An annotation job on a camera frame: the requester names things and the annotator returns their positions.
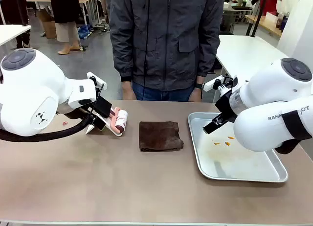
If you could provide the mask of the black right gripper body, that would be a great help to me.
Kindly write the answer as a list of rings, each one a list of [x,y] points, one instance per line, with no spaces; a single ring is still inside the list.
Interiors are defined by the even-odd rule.
[[[234,113],[230,106],[230,96],[232,92],[228,91],[223,96],[221,96],[215,103],[216,108],[220,111],[220,114],[215,117],[216,121],[235,121],[237,115]]]

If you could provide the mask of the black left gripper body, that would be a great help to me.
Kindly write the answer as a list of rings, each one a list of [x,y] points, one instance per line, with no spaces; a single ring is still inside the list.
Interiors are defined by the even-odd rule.
[[[98,96],[92,103],[92,109],[103,118],[108,118],[111,114],[112,104],[104,99],[102,96]]]

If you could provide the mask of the person's right hand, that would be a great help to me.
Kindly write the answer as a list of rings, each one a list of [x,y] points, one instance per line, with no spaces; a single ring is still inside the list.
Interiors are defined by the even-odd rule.
[[[132,88],[132,83],[125,81],[121,83],[123,100],[136,100],[136,95]]]

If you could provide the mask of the person's left hand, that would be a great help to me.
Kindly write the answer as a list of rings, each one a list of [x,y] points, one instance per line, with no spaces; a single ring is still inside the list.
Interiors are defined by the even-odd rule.
[[[201,102],[201,89],[194,88],[191,92],[188,101],[189,102]]]

